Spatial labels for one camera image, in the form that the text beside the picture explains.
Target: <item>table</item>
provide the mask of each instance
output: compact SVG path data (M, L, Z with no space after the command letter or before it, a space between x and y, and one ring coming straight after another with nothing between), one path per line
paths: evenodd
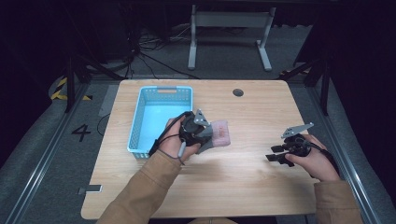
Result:
M135 103L147 85L193 88L193 111L209 121L227 119L231 144L193 155L153 217L241 217L315 212L316 179L300 166L269 162L272 146L282 143L287 127L303 120L281 80L124 80L114 102L82 217L96 219L144 164L127 151ZM244 95L237 97L233 90Z

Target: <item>beige jacket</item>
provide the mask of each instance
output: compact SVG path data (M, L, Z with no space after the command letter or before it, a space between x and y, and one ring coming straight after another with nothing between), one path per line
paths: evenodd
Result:
M163 203L180 170L179 161L157 151L108 205L98 223L148 223ZM359 207L347 182L317 183L315 194L318 223L362 223ZM208 219L199 218L192 223L208 223ZM211 223L234 222L226 218L214 218Z

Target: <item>blue plastic basket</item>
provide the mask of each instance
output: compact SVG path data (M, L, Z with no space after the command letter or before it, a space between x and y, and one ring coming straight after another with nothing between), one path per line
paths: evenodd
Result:
M128 151L137 160L149 158L155 139L166 122L192 110L192 88L188 86L145 86L140 89L134 111L134 122L128 140Z

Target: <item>metal bracket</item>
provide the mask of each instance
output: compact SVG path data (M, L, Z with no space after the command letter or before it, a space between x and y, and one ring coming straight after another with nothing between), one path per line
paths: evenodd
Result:
M197 109L195 114L194 123L202 126L209 126L210 123L205 118L204 114L202 113L201 109Z
M282 135L280 135L280 138L292 137L292 136L296 135L297 133L305 131L313 126L314 126L314 123L310 122L309 124L305 124L305 125L301 125L301 126L289 127L286 129L285 132L283 132Z

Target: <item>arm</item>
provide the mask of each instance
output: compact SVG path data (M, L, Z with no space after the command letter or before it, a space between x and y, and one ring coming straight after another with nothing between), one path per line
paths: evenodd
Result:
M314 136L305 135L304 138L326 149ZM309 174L320 180L315 184L318 223L362 223L361 211L350 186L340 179L324 155L312 149L306 157L287 154L286 159L301 165Z
M169 188L181 170L181 163L196 153L199 145L186 147L182 158L177 157L181 146L178 136L180 122L163 137L160 149L130 179L127 186L106 208L98 223L148 223L158 210Z

